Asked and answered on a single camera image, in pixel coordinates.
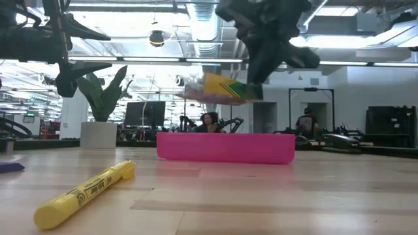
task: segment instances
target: person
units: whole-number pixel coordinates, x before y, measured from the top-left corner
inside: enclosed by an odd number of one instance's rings
[[[218,116],[215,112],[205,113],[201,116],[202,125],[195,128],[197,133],[225,133],[224,130],[218,128]]]
[[[312,115],[312,111],[309,107],[306,107],[304,115],[298,118],[298,121],[296,122],[296,130],[308,139],[315,138],[319,130],[319,124],[316,118]]]

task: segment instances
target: purple object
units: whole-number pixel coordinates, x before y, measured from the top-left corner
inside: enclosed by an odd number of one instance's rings
[[[168,160],[289,164],[293,134],[157,133],[158,157]]]
[[[0,163],[0,174],[23,170],[25,167],[20,163]]]

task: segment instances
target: doorway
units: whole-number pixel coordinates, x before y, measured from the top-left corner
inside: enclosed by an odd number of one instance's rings
[[[253,133],[273,133],[277,126],[277,103],[253,104]]]
[[[327,128],[327,103],[307,103],[307,107],[318,121],[319,128]]]

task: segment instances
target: man in black shirt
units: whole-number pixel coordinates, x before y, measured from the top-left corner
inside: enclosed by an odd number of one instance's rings
[[[308,139],[314,139],[319,130],[318,121],[311,115],[311,110],[309,108],[305,108],[304,113],[305,114],[300,116],[296,122],[296,130],[302,136],[305,136]]]

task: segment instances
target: white planter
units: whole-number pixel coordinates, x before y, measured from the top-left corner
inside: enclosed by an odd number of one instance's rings
[[[81,148],[112,149],[116,148],[115,123],[83,122],[81,123]]]

